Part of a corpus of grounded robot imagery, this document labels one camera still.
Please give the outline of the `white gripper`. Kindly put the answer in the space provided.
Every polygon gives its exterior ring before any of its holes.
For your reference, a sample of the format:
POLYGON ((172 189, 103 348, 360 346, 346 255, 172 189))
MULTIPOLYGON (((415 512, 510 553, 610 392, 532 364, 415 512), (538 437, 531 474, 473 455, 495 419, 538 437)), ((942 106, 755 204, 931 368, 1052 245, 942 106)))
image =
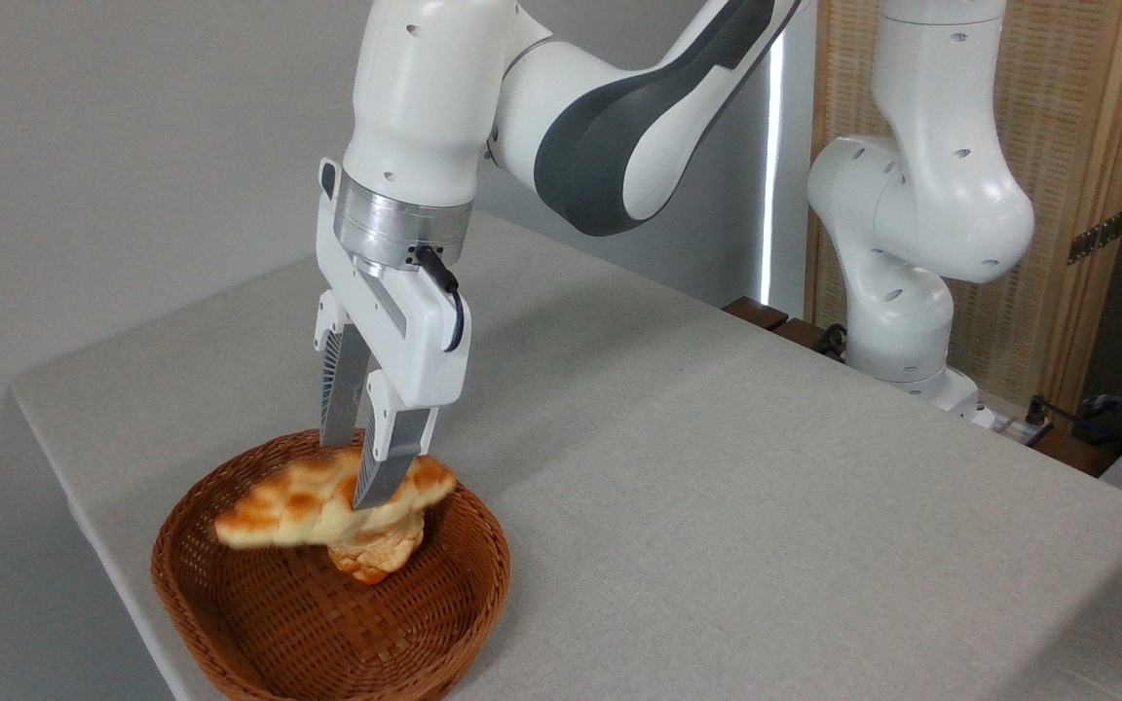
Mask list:
POLYGON ((471 314, 420 256, 449 268, 462 256, 471 203, 421 205, 383 196, 334 162, 321 163, 318 267, 330 290, 318 301, 323 356, 320 445, 355 440, 364 382, 371 422, 362 440, 355 510, 390 501, 411 462, 430 448, 436 413, 462 394, 471 314))

